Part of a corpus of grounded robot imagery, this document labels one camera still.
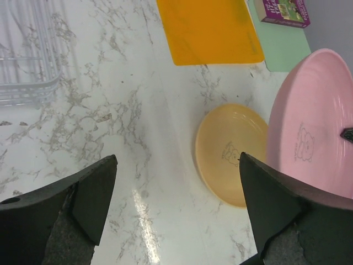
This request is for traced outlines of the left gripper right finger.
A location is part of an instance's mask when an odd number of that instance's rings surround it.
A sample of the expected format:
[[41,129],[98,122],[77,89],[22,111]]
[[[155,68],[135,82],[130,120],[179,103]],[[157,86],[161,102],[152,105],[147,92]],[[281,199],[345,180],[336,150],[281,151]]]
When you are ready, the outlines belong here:
[[352,199],[243,152],[240,178],[257,253],[244,264],[352,264]]

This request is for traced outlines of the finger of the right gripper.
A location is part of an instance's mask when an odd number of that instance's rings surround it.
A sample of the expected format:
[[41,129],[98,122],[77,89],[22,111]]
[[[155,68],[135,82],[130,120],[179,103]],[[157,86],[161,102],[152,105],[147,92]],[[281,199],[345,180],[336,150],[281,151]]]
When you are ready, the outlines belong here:
[[344,128],[340,133],[340,137],[350,143],[353,143],[353,128]]

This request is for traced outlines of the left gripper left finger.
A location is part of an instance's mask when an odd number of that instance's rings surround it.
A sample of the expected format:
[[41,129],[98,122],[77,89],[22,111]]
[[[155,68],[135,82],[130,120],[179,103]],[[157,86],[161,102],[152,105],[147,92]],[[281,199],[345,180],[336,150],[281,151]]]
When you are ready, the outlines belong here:
[[91,264],[113,195],[117,159],[1,202],[1,264]]

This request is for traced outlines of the pink plate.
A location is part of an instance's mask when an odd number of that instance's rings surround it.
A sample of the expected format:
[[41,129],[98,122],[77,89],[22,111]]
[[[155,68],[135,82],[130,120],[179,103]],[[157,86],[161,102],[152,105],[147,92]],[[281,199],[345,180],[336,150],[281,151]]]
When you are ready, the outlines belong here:
[[272,106],[266,163],[318,189],[352,198],[352,74],[319,49],[283,81]]

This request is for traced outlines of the yellow plate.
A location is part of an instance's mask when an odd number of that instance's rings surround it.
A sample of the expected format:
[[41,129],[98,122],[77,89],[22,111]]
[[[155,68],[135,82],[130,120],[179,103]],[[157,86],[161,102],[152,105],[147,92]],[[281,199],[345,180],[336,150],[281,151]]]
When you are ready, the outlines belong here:
[[246,206],[240,179],[240,155],[266,160],[268,125],[254,110],[224,104],[202,120],[195,138],[195,162],[207,188],[221,201]]

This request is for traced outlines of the clear wire dish rack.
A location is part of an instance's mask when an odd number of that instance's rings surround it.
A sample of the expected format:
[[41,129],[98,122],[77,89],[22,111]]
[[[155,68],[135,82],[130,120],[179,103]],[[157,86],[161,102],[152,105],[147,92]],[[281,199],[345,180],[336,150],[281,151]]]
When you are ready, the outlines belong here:
[[62,76],[53,1],[1,1],[1,106],[52,101]]

